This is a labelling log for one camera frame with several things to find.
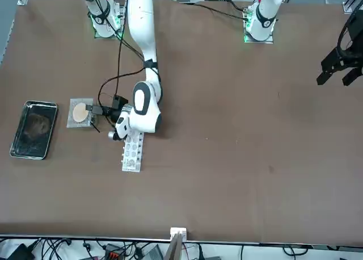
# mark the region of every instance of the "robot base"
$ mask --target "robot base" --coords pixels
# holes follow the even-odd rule
[[[120,3],[117,3],[114,0],[108,0],[108,1],[110,4],[110,7],[111,7],[111,11],[115,11],[115,13],[116,13],[115,22],[120,27],[118,29],[118,32],[119,32],[119,36],[122,37],[121,34],[122,34],[122,31],[123,31],[123,28],[125,25],[125,6],[120,5]],[[104,39],[104,37],[102,37],[98,34],[98,32],[95,28],[94,28],[94,30],[95,30],[95,39],[98,39],[98,38]],[[108,37],[107,39],[117,39],[117,37],[115,36],[115,34],[113,34],[112,36]]]
[[[251,20],[252,17],[252,11],[253,11],[253,5],[248,6],[248,12],[247,13],[243,13],[243,17],[247,18],[249,20]],[[245,22],[243,21],[243,41],[245,43],[269,43],[269,44],[273,44],[273,36],[272,34],[270,35],[270,37],[268,37],[268,39],[264,40],[264,41],[258,41],[255,40],[248,32],[247,32],[247,27],[250,26],[249,22]]]

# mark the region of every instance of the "brown table surface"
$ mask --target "brown table surface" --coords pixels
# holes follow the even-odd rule
[[[18,8],[0,69],[0,231],[363,245],[363,82],[315,82],[341,6],[282,5],[273,45],[244,44],[240,20],[201,7],[156,0],[154,12],[163,123],[132,174],[106,122],[66,128],[69,99],[116,75],[117,40],[93,38],[82,0]],[[140,66],[124,47],[122,72]],[[9,156],[29,99],[59,105],[43,161]]]

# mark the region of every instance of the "metal tray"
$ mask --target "metal tray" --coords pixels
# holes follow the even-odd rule
[[[57,113],[58,106],[55,103],[26,101],[11,144],[10,156],[43,160],[47,156]]]

